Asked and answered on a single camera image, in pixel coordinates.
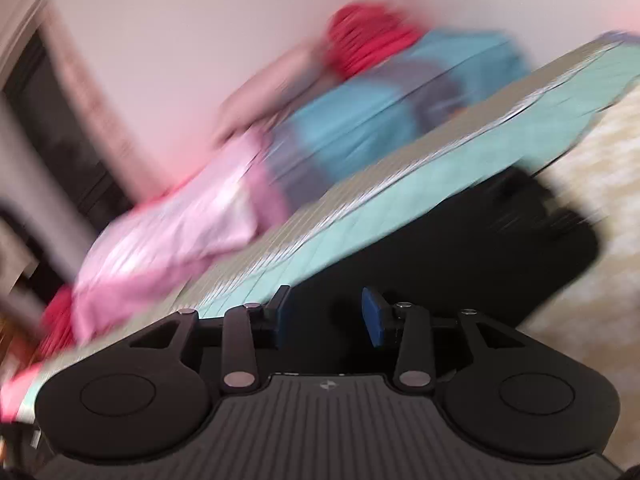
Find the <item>metal screw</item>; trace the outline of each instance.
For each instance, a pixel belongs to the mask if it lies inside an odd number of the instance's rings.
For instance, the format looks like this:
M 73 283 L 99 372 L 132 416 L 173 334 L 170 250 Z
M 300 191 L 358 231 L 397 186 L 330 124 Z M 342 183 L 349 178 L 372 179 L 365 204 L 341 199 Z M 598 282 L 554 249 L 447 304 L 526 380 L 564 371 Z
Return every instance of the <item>metal screw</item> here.
M 404 386 L 410 386 L 412 388 L 420 388 L 431 382 L 431 376 L 427 372 L 421 372 L 420 370 L 407 370 L 402 372 L 399 379 Z

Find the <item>pink pillow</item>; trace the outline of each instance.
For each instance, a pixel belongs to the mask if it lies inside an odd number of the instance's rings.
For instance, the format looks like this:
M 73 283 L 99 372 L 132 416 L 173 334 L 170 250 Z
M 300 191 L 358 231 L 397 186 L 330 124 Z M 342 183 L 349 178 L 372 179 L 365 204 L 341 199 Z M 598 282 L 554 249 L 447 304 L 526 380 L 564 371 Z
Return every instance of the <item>pink pillow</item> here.
M 218 109 L 214 143 L 224 142 L 236 131 L 282 110 L 312 86 L 324 71 L 324 43 L 300 44 L 263 68 Z

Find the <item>beige carpet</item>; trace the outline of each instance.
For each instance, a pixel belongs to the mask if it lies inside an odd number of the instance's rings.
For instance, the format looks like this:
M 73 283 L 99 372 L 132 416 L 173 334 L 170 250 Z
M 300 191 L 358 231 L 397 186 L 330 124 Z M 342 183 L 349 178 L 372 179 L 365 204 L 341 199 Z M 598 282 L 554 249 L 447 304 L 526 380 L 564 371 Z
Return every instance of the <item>beige carpet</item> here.
M 542 175 L 599 220 L 600 259 L 521 328 L 615 384 L 622 412 L 606 456 L 626 468 L 640 463 L 640 86 L 599 118 Z

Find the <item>bed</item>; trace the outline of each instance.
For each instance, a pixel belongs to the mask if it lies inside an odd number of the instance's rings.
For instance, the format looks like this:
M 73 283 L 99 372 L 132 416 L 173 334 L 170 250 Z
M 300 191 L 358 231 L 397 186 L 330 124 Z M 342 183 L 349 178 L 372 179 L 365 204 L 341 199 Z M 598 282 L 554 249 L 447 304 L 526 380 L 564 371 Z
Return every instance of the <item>bed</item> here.
M 145 310 L 222 254 L 527 73 L 504 34 L 435 29 L 271 130 L 254 125 L 233 137 L 181 189 L 100 234 L 74 283 L 77 341 Z
M 335 184 L 320 200 L 300 208 L 282 227 L 219 261 L 199 280 L 178 288 L 165 301 L 126 325 L 32 368 L 13 384 L 11 394 L 3 390 L 3 411 L 14 410 L 18 420 L 31 421 L 41 385 L 73 362 L 184 306 L 196 308 L 200 317 L 217 317 L 237 304 L 262 301 L 281 283 L 299 283 L 407 224 L 447 196 L 516 162 L 533 172 L 548 168 L 544 174 L 559 180 L 561 176 L 550 172 L 560 168 L 564 160 L 571 160 L 574 154 L 581 160 L 580 149 L 586 146 L 584 139 L 595 139 L 596 136 L 591 137 L 593 133 L 609 124 L 602 121 L 594 128 L 603 116 L 601 112 L 633 113 L 633 106 L 625 108 L 626 112 L 620 111 L 625 100 L 617 107 L 612 104 L 628 92 L 639 75 L 640 47 L 632 38 L 620 35 L 603 36 L 561 57 L 468 108 L 428 136 Z M 572 173 L 572 182 L 579 183 L 585 171 Z M 567 291 L 580 287 L 580 282 L 588 280 L 592 272 Z M 544 317 L 545 312 L 563 310 L 560 303 L 554 306 L 558 301 L 556 298 L 542 308 L 527 322 L 526 329 L 564 351 L 561 338 L 554 337 L 556 332 L 549 328 L 553 322 L 545 322 Z M 574 357 L 579 359 L 581 355 L 577 353 L 574 351 Z M 622 386 L 624 410 L 624 388 L 628 386 L 600 369 L 597 362 L 588 364 L 603 371 L 619 388 Z M 630 456 L 620 449 L 633 446 L 629 435 L 640 430 L 625 431 L 626 436 L 612 439 L 613 448 L 607 450 L 620 465 L 625 465 L 625 460 L 628 464 L 625 457 Z

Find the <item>bedding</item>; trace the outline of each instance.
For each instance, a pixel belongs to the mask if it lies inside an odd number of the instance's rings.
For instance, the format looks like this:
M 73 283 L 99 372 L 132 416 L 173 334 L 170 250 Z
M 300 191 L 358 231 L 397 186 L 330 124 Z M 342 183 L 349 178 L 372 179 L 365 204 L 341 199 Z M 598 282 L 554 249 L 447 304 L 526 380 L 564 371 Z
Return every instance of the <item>bedding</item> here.
M 231 96 L 222 107 L 226 134 L 311 84 L 321 71 L 314 56 L 312 44 L 299 46 Z M 500 34 L 433 31 L 302 107 L 264 142 L 254 141 L 255 127 L 234 137 L 185 186 L 100 234 L 74 286 L 76 339 L 85 343 L 129 319 L 220 254 L 245 247 L 333 184 L 525 73 Z
M 432 30 L 276 126 L 265 178 L 294 212 L 527 72 L 503 34 Z
M 129 319 L 254 239 L 258 218 L 244 177 L 261 151 L 262 132 L 249 129 L 179 192 L 134 209 L 100 234 L 74 284 L 76 341 Z
M 3 415 L 33 420 L 36 393 L 52 373 L 181 306 L 196 306 L 201 317 L 214 317 L 230 306 L 262 300 L 274 286 L 301 281 L 514 162 L 530 170 L 546 166 L 639 74 L 640 48 L 619 41 L 595 41 L 556 60 L 333 186 L 283 227 L 221 260 L 154 309 L 43 363 L 21 389 L 2 390 L 0 400 L 13 395 L 14 401 L 13 412 L 2 401 Z

